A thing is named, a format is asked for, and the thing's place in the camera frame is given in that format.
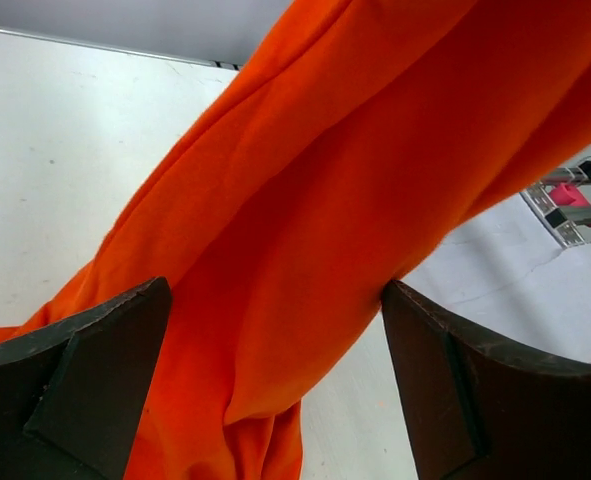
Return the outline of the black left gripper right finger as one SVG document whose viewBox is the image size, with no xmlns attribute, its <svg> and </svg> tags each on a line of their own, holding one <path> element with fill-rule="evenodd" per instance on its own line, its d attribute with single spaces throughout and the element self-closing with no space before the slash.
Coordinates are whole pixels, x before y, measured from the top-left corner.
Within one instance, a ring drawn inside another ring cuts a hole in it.
<svg viewBox="0 0 591 480">
<path fill-rule="evenodd" d="M 591 479 L 591 363 L 444 309 L 399 281 L 381 296 L 421 479 Z"/>
</svg>

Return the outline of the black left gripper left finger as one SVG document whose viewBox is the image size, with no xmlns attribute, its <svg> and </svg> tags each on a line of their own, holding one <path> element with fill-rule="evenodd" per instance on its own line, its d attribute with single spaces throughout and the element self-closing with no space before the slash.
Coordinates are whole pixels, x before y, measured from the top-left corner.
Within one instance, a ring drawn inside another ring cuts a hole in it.
<svg viewBox="0 0 591 480">
<path fill-rule="evenodd" d="M 0 479 L 121 479 L 171 307 L 154 278 L 0 343 Z"/>
</svg>

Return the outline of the orange t-shirt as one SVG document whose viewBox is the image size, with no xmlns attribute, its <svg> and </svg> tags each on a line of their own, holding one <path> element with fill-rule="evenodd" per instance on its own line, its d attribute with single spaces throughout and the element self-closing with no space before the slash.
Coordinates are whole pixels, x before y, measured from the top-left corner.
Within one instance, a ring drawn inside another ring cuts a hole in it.
<svg viewBox="0 0 591 480">
<path fill-rule="evenodd" d="M 296 479 L 300 407 L 385 284 L 591 144 L 591 1 L 296 1 L 0 342 L 165 277 L 126 475 Z"/>
</svg>

